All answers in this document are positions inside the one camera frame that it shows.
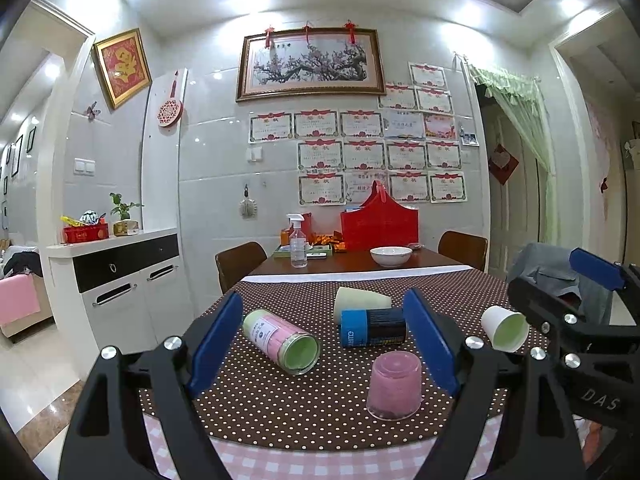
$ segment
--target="black drawer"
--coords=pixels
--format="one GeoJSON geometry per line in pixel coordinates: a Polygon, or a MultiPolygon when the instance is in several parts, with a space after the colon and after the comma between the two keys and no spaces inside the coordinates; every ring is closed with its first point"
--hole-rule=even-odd
{"type": "Polygon", "coordinates": [[[164,262],[178,254],[178,235],[168,235],[98,253],[76,256],[73,261],[78,291],[86,292],[164,262]]]}

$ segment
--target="spray bottle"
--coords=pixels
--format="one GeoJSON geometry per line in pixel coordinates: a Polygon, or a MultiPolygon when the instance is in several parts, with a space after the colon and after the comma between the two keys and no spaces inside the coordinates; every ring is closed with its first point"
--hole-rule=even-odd
{"type": "Polygon", "coordinates": [[[289,254],[291,256],[291,266],[306,267],[306,236],[300,225],[304,217],[299,214],[287,215],[293,224],[293,232],[289,236],[289,254]]]}

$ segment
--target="green curtain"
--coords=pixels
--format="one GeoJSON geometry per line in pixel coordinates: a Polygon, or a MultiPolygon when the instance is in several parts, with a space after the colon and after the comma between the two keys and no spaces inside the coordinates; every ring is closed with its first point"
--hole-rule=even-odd
{"type": "Polygon", "coordinates": [[[546,172],[545,228],[543,242],[558,242],[558,200],[556,175],[552,171],[553,150],[548,142],[548,123],[542,92],[534,78],[511,74],[506,70],[476,68],[467,61],[469,72],[476,84],[486,86],[487,97],[494,97],[505,115],[516,128],[523,142],[546,172]]]}

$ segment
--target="can label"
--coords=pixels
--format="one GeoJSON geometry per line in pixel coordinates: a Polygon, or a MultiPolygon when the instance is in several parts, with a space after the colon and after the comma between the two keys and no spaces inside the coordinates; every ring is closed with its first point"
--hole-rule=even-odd
{"type": "Polygon", "coordinates": [[[267,353],[267,346],[269,345],[269,339],[278,329],[274,324],[269,323],[263,317],[259,318],[251,327],[249,332],[249,339],[255,343],[255,345],[267,353]]]}

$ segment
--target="dining table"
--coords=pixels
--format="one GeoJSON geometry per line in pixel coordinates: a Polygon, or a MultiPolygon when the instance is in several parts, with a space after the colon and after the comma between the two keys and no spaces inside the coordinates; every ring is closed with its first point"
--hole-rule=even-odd
{"type": "MultiPolygon", "coordinates": [[[[322,355],[307,374],[288,376],[248,339],[236,336],[216,383],[194,400],[234,480],[410,480],[436,443],[454,399],[430,381],[426,368],[424,400],[414,416],[389,423],[372,420],[366,411],[371,364],[389,348],[355,349],[351,354],[354,349],[341,348],[331,322],[340,286],[388,294],[394,307],[402,305],[406,290],[418,288],[434,310],[487,343],[481,313],[492,304],[510,308],[502,280],[425,248],[415,250],[397,269],[381,268],[369,251],[311,259],[301,269],[293,268],[288,258],[267,258],[232,288],[242,297],[245,313],[266,308],[304,327],[321,341],[322,355]]],[[[532,330],[524,349],[543,344],[543,336],[532,330]]],[[[419,354],[411,335],[401,349],[419,354]]],[[[505,394],[496,390],[468,479],[487,471],[505,394]]],[[[141,402],[158,471],[175,479],[152,392],[141,390],[141,402]]]]}

